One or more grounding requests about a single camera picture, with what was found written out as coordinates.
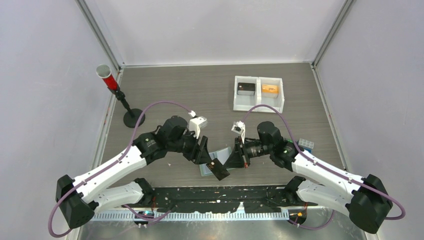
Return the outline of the green card holder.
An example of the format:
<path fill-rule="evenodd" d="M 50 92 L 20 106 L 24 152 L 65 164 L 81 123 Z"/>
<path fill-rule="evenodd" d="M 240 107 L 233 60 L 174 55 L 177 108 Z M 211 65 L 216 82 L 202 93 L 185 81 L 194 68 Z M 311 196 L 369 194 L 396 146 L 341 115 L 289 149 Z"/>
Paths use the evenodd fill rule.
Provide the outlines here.
<path fill-rule="evenodd" d="M 226 148 L 222 148 L 220 150 L 216 150 L 214 152 L 211 152 L 209 154 L 209 156 L 211 157 L 212 160 L 214 159 L 218 159 L 219 162 L 224 165 L 227 161 L 227 159 L 229 158 L 230 154 L 232 153 L 232 148 L 231 147 L 226 147 Z M 202 177 L 206 177 L 206 176 L 212 176 L 213 173 L 212 171 L 207 167 L 206 164 L 201 164 L 199 166 L 199 170 L 200 170 L 200 175 Z"/>

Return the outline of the black credit card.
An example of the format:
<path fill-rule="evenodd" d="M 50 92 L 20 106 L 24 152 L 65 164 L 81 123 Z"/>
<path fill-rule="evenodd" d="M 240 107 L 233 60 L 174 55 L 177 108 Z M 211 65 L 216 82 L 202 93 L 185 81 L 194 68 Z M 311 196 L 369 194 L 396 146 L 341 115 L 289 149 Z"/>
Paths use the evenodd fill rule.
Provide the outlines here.
<path fill-rule="evenodd" d="M 212 170 L 213 175 L 219 181 L 225 179 L 226 177 L 228 177 L 230 175 L 230 173 L 228 172 L 228 170 L 223 166 L 223 164 L 217 158 L 215 158 L 211 162 L 214 163 L 214 168 Z"/>

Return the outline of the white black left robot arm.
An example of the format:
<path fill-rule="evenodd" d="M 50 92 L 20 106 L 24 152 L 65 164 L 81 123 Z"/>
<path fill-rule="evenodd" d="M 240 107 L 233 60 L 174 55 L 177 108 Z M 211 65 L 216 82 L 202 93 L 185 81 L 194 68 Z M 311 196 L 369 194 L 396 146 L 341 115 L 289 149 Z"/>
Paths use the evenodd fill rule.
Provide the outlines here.
<path fill-rule="evenodd" d="M 218 159 L 212 159 L 207 148 L 208 138 L 199 138 L 199 130 L 207 123 L 203 117 L 186 121 L 172 116 L 155 131 L 134 139 L 129 148 L 99 167 L 74 178 L 62 176 L 56 185 L 56 201 L 70 229 L 76 229 L 102 211 L 125 204 L 150 207 L 156 193 L 145 178 L 111 187 L 126 175 L 142 169 L 167 153 L 181 153 L 185 159 L 205 164 L 218 180 L 229 175 Z"/>

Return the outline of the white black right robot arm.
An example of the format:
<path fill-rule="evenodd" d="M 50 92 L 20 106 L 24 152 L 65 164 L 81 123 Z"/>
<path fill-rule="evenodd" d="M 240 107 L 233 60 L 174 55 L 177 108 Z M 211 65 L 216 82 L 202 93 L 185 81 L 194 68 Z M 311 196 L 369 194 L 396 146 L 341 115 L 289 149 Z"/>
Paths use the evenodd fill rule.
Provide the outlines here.
<path fill-rule="evenodd" d="M 258 138 L 245 137 L 245 124 L 234 122 L 239 136 L 225 168 L 247 168 L 251 159 L 269 156 L 278 167 L 296 173 L 286 184 L 285 198 L 291 205 L 314 203 L 349 217 L 361 230 L 376 234 L 393 207 L 383 182 L 375 175 L 356 175 L 313 156 L 282 137 L 270 121 L 257 126 Z"/>

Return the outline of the grey lego brick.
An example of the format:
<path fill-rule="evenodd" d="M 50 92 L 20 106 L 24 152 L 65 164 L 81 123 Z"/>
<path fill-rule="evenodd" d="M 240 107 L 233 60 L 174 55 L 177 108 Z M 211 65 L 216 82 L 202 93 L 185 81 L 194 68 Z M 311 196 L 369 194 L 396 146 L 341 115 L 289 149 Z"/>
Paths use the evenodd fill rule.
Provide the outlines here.
<path fill-rule="evenodd" d="M 313 150 L 313 149 L 314 149 L 314 145 L 315 145 L 315 143 L 314 143 L 314 142 L 309 141 L 309 140 L 306 140 L 306 139 L 303 139 L 303 138 L 300 138 L 300 139 L 297 141 L 297 144 L 298 144 L 299 146 L 301 146 L 301 147 L 305 148 L 305 149 L 308 149 L 308 150 Z"/>

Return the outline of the white two-compartment bin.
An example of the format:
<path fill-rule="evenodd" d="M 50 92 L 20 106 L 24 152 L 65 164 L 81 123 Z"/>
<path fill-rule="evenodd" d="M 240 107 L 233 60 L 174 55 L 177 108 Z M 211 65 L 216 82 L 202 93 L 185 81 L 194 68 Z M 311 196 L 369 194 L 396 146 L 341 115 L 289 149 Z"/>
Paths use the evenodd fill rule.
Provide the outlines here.
<path fill-rule="evenodd" d="M 238 95 L 237 86 L 238 83 L 255 83 L 256 91 L 254 96 L 249 95 Z M 279 86 L 279 94 L 277 98 L 262 97 L 261 86 L 262 84 L 277 85 Z M 267 105 L 273 108 L 273 110 L 267 107 L 258 107 L 254 109 L 255 112 L 259 113 L 273 113 L 275 110 L 279 113 L 283 112 L 285 104 L 285 95 L 283 88 L 283 79 L 276 77 L 257 77 L 257 76 L 240 76 L 234 77 L 234 94 L 233 94 L 233 110 L 247 112 L 252 107 L 257 105 Z"/>

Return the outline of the black box in bin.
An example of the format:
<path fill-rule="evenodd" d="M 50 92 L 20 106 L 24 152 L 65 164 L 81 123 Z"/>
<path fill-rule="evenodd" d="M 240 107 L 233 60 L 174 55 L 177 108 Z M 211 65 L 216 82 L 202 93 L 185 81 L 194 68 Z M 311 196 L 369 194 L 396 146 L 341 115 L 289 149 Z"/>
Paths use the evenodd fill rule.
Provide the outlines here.
<path fill-rule="evenodd" d="M 252 82 L 239 82 L 237 84 L 236 93 L 241 96 L 254 96 L 256 92 L 256 84 Z"/>

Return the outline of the orange box in bin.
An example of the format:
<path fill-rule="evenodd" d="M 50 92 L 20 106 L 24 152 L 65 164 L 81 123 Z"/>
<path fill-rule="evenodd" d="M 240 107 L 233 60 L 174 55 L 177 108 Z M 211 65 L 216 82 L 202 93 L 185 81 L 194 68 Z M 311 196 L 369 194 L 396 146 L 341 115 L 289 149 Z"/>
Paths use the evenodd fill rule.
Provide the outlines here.
<path fill-rule="evenodd" d="M 261 96 L 264 98 L 277 98 L 280 93 L 278 85 L 274 84 L 262 84 L 261 85 Z"/>

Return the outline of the red microphone on stand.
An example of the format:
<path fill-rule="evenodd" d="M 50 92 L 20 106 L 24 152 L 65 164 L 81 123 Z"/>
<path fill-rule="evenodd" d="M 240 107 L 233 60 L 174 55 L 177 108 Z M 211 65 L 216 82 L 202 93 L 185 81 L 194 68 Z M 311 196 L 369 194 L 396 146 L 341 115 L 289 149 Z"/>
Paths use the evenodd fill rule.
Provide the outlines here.
<path fill-rule="evenodd" d="M 123 116 L 123 123 L 128 128 L 135 128 L 144 123 L 146 117 L 143 116 L 137 124 L 139 117 L 143 113 L 141 109 L 131 108 L 126 100 L 126 95 L 121 90 L 119 84 L 112 75 L 111 68 L 106 64 L 100 64 L 96 67 L 96 74 L 103 80 L 109 91 L 115 96 L 115 98 L 121 102 L 122 106 L 126 109 L 126 113 Z"/>

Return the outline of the aluminium front rail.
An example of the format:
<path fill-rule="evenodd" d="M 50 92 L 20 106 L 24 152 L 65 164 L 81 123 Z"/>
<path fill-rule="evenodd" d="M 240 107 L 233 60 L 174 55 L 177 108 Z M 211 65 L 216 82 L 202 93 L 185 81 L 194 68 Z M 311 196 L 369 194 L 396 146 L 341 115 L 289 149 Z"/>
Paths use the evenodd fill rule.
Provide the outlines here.
<path fill-rule="evenodd" d="M 301 212 L 300 222 L 306 220 L 307 209 L 316 207 L 315 203 L 305 203 L 304 206 L 282 207 L 278 212 L 247 213 L 242 205 L 233 213 L 178 213 L 168 210 L 159 212 L 157 208 L 136 207 L 131 208 L 129 204 L 148 203 L 153 195 L 154 188 L 150 190 L 134 191 L 130 187 L 116 188 L 117 193 L 111 190 L 98 195 L 92 203 L 94 213 L 90 214 L 83 223 L 89 221 L 130 221 L 136 223 L 153 218 L 162 221 L 241 221 L 241 220 L 294 220 L 296 212 Z"/>

